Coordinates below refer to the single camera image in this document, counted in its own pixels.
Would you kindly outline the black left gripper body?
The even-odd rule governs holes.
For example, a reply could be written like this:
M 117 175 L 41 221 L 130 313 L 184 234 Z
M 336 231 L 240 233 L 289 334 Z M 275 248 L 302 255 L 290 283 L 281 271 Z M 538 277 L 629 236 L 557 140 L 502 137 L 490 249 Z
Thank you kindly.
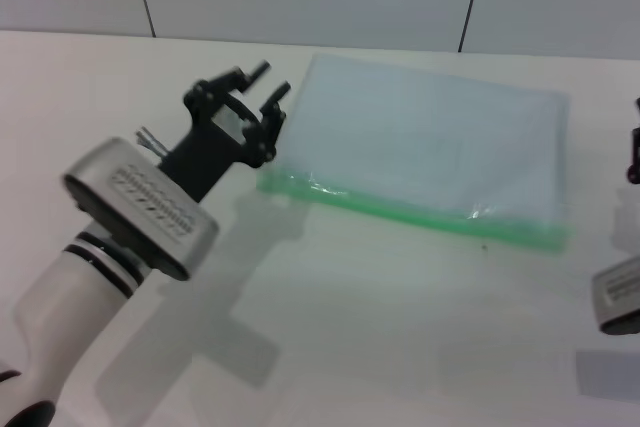
M 214 116 L 225 107 L 240 121 L 240 140 L 214 122 Z M 188 111 L 191 129 L 160 161 L 159 170 L 194 201 L 202 201 L 233 164 L 258 169 L 271 162 L 264 160 L 259 149 L 262 117 L 257 118 L 230 93 L 199 97 Z

